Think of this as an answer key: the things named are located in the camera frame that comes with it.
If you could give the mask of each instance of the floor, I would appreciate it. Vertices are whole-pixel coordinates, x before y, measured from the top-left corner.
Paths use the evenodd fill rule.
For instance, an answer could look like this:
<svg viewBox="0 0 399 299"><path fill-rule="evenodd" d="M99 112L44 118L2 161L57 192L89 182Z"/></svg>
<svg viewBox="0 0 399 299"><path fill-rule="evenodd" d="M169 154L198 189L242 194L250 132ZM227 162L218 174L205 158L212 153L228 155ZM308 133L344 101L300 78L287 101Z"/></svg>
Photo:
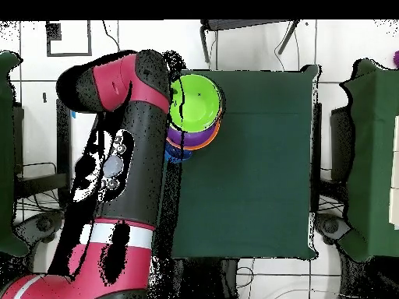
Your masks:
<svg viewBox="0 0 399 299"><path fill-rule="evenodd" d="M121 21L121 29L129 30L127 27L130 22L132 21ZM318 98L323 105L321 167L324 169L322 171L324 178L329 177L329 169L331 167L330 112L348 103L348 97L338 86L338 83L350 78L353 63L360 58L371 58L389 69L394 69L392 58L394 52L399 50L398 26L399 23L394 20L304 19L297 27L296 36L292 36L284 53L280 56L285 70L297 71L298 68L308 64L320 65L322 70L318 85ZM195 44L195 47L193 47L196 52L195 56L190 57L191 53L187 47L181 50L178 49L182 47L181 44L176 44L176 51L180 52L184 58L187 58L186 63L189 69L204 69L200 36L197 26L194 27L192 36L190 35L189 38ZM126 37L124 37L123 29L120 36L121 49L133 49L129 43L131 34L125 33ZM282 66L277 60L274 50L282 40L286 29L287 23L278 23L273 26L255 26L246 29L221 31L218 34L217 51L215 51L216 48L214 46L211 47L214 35L209 33L207 35L207 43L209 51L212 51L210 68L215 69L215 56L217 54L219 70L263 69L281 71ZM140 49L144 49L149 39L143 37L142 40L136 40L136 43L140 45ZM101 44L105 44L107 40L102 40ZM33 44L25 44L24 46L22 42L22 49L28 49L28 46L30 51L26 51L25 54L31 51L33 52L32 54L35 54L34 48L36 44L34 46ZM15 49L18 47L21 50L21 44L15 44ZM52 111L47 106L52 102L51 97L55 97L49 92L54 89L55 77L52 76L51 72L55 70L47 71L46 75L44 75L47 80L39 81L38 77L43 76L39 70L39 65L33 61L33 58L30 61L29 59L24 61L25 66L22 66L22 70L26 70L26 73L23 74L23 77L28 80L22 80L21 71L19 71L19 75L15 70L12 74L12 83L16 87L17 97L22 99L23 94L24 103L34 103L36 102L35 98L37 98L37 104L41 104L44 111ZM41 95L38 96L37 93L32 93L32 88L29 86L34 83L38 86L40 85L41 90L48 90L48 95L50 95L48 104L43 104ZM27 116L33 116L32 121L37 121L37 117L34 117L32 113ZM85 122L90 124L90 118L81 119L79 125L82 126L79 129L86 130L85 134L87 134L90 130L90 125L86 125ZM34 144L45 145L49 143L45 137L41 137L41 139L39 142L35 141ZM29 147L27 149L28 153L24 153L24 157L30 157L32 160L35 160L34 156L39 159L46 158L41 153L48 152L43 148L39 153L29 153ZM54 159L54 146L49 149L52 150L51 159ZM40 174L42 173L39 170L37 172L32 171L32 175ZM48 202L49 198L43 195L40 196L39 200ZM29 212L31 211L25 211L25 217L29 216ZM339 210L333 210L332 212L339 214ZM47 269L56 245L57 240L51 242L49 246L40 246L41 253L35 264L36 271L45 271ZM318 252L318 257L312 261L242 259L239 263L240 268L237 275L240 299L336 299L339 292L341 274L337 249L325 245L317 233L314 234L313 245Z"/></svg>

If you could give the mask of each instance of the red robot arm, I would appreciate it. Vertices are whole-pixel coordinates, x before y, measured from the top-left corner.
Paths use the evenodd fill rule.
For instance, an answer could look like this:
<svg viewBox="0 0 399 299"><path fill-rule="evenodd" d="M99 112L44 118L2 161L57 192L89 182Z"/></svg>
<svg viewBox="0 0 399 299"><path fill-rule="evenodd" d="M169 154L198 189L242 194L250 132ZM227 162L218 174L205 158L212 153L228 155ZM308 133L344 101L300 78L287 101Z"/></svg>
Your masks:
<svg viewBox="0 0 399 299"><path fill-rule="evenodd" d="M24 276L0 299L145 299L171 102L166 63L156 51L129 52L83 72L71 68L57 92L74 111L106 112L104 127L112 122L113 147L94 190L100 211L83 226L68 260L76 275ZM72 214L66 211L66 223Z"/></svg>

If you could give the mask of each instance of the stacked bowls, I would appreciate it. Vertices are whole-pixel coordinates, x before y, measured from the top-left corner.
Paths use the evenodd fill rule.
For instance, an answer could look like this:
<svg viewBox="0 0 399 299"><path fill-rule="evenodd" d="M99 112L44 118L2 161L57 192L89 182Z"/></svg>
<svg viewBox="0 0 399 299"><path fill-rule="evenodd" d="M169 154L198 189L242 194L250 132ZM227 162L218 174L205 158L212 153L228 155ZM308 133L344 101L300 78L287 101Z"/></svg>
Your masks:
<svg viewBox="0 0 399 299"><path fill-rule="evenodd" d="M165 156L174 163L188 160L193 150L210 144L221 125L221 93L208 78L185 75L172 85L171 125Z"/></svg>

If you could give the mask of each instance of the chair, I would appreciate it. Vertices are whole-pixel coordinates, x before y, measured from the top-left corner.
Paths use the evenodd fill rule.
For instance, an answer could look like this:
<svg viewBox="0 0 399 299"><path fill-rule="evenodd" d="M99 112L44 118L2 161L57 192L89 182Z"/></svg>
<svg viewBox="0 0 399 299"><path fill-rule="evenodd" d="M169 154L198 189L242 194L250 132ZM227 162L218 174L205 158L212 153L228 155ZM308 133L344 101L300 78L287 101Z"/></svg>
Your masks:
<svg viewBox="0 0 399 299"><path fill-rule="evenodd" d="M270 23L278 23L278 22L287 22L291 19L201 19L202 26L199 29L199 34L201 36L201 41L203 44L203 55L205 56L205 62L209 63L209 55L207 49L207 40L205 38L205 30L209 31L221 31L221 30L230 30L237 29L240 27L247 26L256 26L262 24L270 24ZM285 46L289 42L291 35L294 33L296 26L298 25L300 19L293 20L290 30L285 36L283 43L281 44L280 50L278 54L283 54Z"/></svg>
<svg viewBox="0 0 399 299"><path fill-rule="evenodd" d="M12 224L17 199L56 188L59 189L60 204L66 204L69 199L69 110L57 107L58 147L68 144L67 151L59 148L61 152L58 153L57 161L60 164L58 170L61 170L62 173L38 178L18 177L18 174L23 173L24 166L22 160L23 108L21 104L13 102L12 88L6 77L9 71L20 62L20 58L16 53L10 51L0 53L0 73L4 77L0 79L0 135L2 138L2 161L0 162L0 182L2 183L2 189L0 190L2 200L2 203L0 203L0 214L2 215L0 218L0 261L34 255L37 244L40 241L50 241L54 238L54 232L62 224L63 214L61 210L44 212L25 219L17 225ZM27 267L31 268L31 260L28 260L29 258L25 259L30 264ZM4 275L5 270L2 269L0 282L3 280Z"/></svg>

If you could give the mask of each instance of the green tablecloth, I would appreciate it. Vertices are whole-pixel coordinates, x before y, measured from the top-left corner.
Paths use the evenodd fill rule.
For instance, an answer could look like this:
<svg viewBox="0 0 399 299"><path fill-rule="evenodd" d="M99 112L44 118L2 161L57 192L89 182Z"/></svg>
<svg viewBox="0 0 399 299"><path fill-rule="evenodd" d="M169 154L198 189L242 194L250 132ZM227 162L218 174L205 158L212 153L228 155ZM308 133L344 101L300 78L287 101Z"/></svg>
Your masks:
<svg viewBox="0 0 399 299"><path fill-rule="evenodd" d="M304 72L187 71L225 96L215 140L182 165L172 256L311 259L312 81Z"/></svg>
<svg viewBox="0 0 399 299"><path fill-rule="evenodd" d="M348 178L348 221L354 230L340 245L359 262L376 255L398 257L399 230L389 223L389 203L399 72L361 60L343 87L355 124L355 158Z"/></svg>

